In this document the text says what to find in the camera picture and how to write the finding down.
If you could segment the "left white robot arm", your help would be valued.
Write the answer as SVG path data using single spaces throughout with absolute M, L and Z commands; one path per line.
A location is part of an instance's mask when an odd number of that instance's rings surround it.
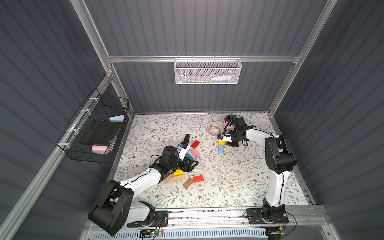
M 91 207 L 88 219 L 111 236 L 128 224 L 151 225 L 156 217 L 155 207 L 145 201 L 137 201 L 136 197 L 177 170 L 192 172 L 199 162 L 188 157 L 187 151 L 167 146 L 144 172 L 122 182 L 108 181 Z

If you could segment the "pink block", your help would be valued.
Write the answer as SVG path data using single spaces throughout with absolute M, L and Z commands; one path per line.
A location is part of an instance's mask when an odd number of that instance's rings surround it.
M 195 149 L 193 149 L 193 150 L 191 150 L 191 153 L 194 155 L 194 156 L 196 156 L 196 157 L 199 157 L 201 154 L 197 151 L 197 150 L 195 150 Z

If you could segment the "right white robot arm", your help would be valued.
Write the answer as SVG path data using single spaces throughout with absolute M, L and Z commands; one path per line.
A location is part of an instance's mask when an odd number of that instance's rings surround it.
M 243 118 L 237 118 L 235 115 L 227 119 L 220 138 L 232 147 L 238 147 L 239 142 L 247 146 L 248 141 L 254 141 L 265 148 L 270 178 L 259 215 L 267 224 L 276 221 L 287 222 L 284 193 L 289 175 L 297 164 L 289 139 L 260 130 L 253 125 L 248 126 Z

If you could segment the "teal block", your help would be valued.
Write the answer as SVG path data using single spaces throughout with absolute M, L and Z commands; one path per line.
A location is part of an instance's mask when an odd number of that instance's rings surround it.
M 194 158 L 189 153 L 186 153 L 186 157 L 188 157 L 191 160 L 194 160 Z

